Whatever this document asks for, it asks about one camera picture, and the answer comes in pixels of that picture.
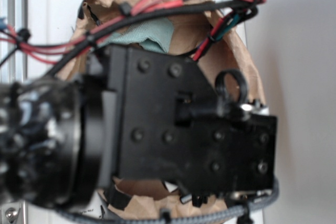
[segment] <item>teal cloth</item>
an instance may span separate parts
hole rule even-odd
[[[167,53],[172,40],[174,26],[167,18],[158,18],[133,24],[123,34],[113,33],[109,38],[100,44],[99,47],[108,44],[128,45],[138,43],[143,49]]]

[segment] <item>white wall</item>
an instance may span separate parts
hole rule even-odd
[[[336,2],[268,0],[247,46],[279,116],[280,199],[266,224],[336,222]]]

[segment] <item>gray braided cable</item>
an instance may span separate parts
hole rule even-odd
[[[268,207],[274,203],[279,197],[279,183],[276,178],[274,178],[274,185],[271,195],[263,197],[259,202],[250,202],[248,207],[250,211],[257,211]],[[79,214],[71,214],[63,210],[57,211],[64,218],[80,223],[80,224],[166,224],[164,219],[148,219],[148,220],[100,220]],[[215,222],[224,221],[234,217],[240,217],[244,215],[245,209],[243,206],[230,207],[224,211],[216,212],[208,215],[201,215],[195,217],[184,217],[171,219],[170,224],[210,224]]]

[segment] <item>screw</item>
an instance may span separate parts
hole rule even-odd
[[[143,72],[147,73],[151,68],[151,63],[148,59],[142,58],[138,62],[138,69]]]
[[[212,170],[213,172],[217,172],[217,171],[219,171],[220,168],[221,168],[221,166],[220,166],[219,163],[217,163],[217,162],[213,162],[213,163],[211,164],[211,170]]]
[[[174,141],[174,134],[171,131],[166,131],[163,133],[162,139],[165,143],[170,144]]]
[[[268,171],[268,164],[264,161],[261,161],[259,164],[258,164],[258,171],[261,173],[261,174],[266,174],[267,171]]]
[[[173,63],[170,65],[168,73],[171,77],[177,78],[182,73],[182,66],[178,63]]]
[[[17,210],[13,207],[8,208],[5,213],[6,218],[10,223],[13,223],[13,221],[17,218],[17,214],[18,214]]]
[[[134,142],[140,142],[144,138],[144,131],[142,129],[136,128],[132,131],[132,140]]]
[[[221,130],[218,130],[218,131],[215,131],[214,134],[213,134],[213,138],[216,142],[221,142],[224,140],[225,138],[225,134],[223,131]]]
[[[4,174],[8,171],[9,167],[8,164],[4,161],[0,162],[0,174]]]
[[[259,141],[261,144],[266,144],[269,140],[269,135],[267,133],[263,133],[262,135],[260,135],[259,137]]]

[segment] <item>brown paper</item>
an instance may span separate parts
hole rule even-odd
[[[78,38],[96,27],[89,14],[88,5],[98,19],[105,23],[120,15],[118,4],[124,1],[134,5],[138,0],[84,0],[82,8],[85,16],[84,19],[77,19],[76,30],[71,39]],[[190,0],[187,4],[204,1],[209,0]],[[194,49],[204,40],[220,17],[220,12],[168,17],[174,25],[169,53],[177,55]],[[59,77],[70,79],[74,73],[83,72],[85,62],[86,56],[77,57],[62,69]],[[262,103],[265,103],[259,73],[249,52],[234,29],[228,32],[222,41],[210,48],[208,53],[200,59],[199,66],[212,85],[214,85],[214,80],[220,71],[228,68],[240,69],[249,84],[249,100],[260,99]],[[229,92],[234,94],[234,97],[237,97],[238,89],[235,81],[231,78],[228,80],[227,85]],[[168,194],[159,181],[134,182],[120,180],[117,182],[117,186],[123,192],[134,195],[124,211],[110,206],[112,211],[125,219],[157,218],[160,208],[170,208],[172,217],[202,215],[226,209],[224,201],[216,199],[214,196],[210,197],[208,204],[202,205],[201,208],[193,207],[191,202],[183,205],[180,203],[179,197]]]

